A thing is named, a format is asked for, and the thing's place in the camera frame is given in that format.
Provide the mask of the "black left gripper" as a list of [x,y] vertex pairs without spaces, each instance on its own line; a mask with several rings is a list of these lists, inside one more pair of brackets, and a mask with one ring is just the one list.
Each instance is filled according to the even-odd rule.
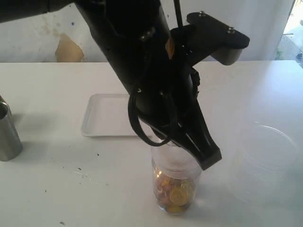
[[197,102],[200,77],[186,53],[190,26],[137,29],[146,47],[144,72],[138,78],[137,120],[164,142],[173,141],[207,170],[222,159]]

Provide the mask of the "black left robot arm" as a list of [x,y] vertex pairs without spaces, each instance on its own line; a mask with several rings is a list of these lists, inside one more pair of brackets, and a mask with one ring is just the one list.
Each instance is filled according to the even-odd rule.
[[129,94],[128,118],[147,144],[173,142],[203,170],[222,159],[197,96],[199,74],[158,0],[77,0],[90,33]]

